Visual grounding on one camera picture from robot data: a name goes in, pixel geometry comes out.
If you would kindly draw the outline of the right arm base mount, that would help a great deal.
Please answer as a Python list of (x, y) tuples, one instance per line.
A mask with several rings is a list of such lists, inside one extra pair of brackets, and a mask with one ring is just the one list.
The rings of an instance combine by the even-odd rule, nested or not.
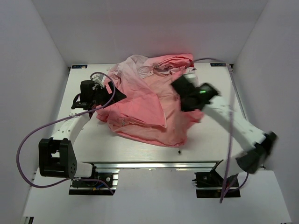
[[(198, 199), (220, 199), (223, 180), (214, 171), (211, 171), (217, 162), (199, 162), (196, 165), (195, 178), (192, 180), (196, 188), (196, 197)], [(228, 177), (224, 192), (228, 191), (224, 198), (240, 198), (239, 187), (238, 175)]]

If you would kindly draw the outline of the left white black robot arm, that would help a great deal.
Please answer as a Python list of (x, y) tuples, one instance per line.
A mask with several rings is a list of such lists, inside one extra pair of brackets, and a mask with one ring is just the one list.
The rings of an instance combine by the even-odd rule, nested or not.
[(39, 148), (39, 169), (41, 176), (60, 178), (82, 178), (88, 186), (98, 183), (99, 175), (90, 163), (76, 159), (73, 144), (83, 127), (90, 121), (97, 106), (106, 108), (127, 96), (108, 82), (85, 80), (80, 84), (71, 106), (69, 118), (48, 139), (41, 139)]

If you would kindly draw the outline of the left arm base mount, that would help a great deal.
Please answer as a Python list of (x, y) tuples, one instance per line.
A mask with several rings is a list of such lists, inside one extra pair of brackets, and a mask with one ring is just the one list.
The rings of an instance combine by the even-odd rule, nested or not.
[(119, 169), (106, 168), (102, 164), (93, 164), (88, 181), (75, 179), (71, 181), (69, 195), (79, 196), (112, 196), (117, 188)]

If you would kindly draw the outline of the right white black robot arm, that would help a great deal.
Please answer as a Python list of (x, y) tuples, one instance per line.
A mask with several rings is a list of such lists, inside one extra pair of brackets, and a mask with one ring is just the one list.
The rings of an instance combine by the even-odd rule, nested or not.
[(195, 86), (186, 76), (179, 77), (171, 85), (180, 97), (181, 111), (200, 110), (231, 134), (243, 150), (216, 167), (211, 174), (214, 185), (222, 186), (228, 176), (242, 171), (254, 174), (270, 156), (278, 136), (274, 132), (260, 130), (240, 113), (234, 112), (214, 86), (209, 83)]

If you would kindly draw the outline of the pink hooded jacket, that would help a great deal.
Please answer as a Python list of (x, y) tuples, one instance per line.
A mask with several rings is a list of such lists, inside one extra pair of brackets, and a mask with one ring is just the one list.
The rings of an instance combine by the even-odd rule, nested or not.
[(171, 83), (195, 71), (192, 54), (148, 58), (132, 55), (108, 72), (116, 88), (127, 97), (97, 111), (97, 119), (122, 137), (140, 142), (179, 147), (188, 129), (199, 123), (200, 110), (182, 112)]

